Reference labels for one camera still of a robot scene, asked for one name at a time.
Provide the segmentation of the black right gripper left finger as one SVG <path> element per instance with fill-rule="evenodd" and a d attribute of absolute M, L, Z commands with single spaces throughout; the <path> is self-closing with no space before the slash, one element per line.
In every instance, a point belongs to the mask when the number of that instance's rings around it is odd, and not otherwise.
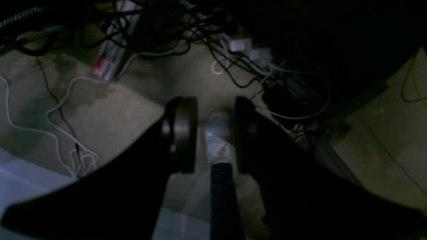
<path fill-rule="evenodd" d="M 8 207 L 1 225 L 43 240 L 150 240 L 173 173 L 193 173 L 198 102 L 177 97 L 143 135 L 87 177 Z"/>

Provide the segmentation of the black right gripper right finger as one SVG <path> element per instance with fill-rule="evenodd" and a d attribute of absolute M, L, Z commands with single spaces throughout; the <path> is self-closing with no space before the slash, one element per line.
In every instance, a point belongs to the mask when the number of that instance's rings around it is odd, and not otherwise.
<path fill-rule="evenodd" d="M 421 211 L 380 198 L 341 178 L 290 136 L 235 99 L 238 170 L 257 182 L 275 240 L 418 240 Z"/>

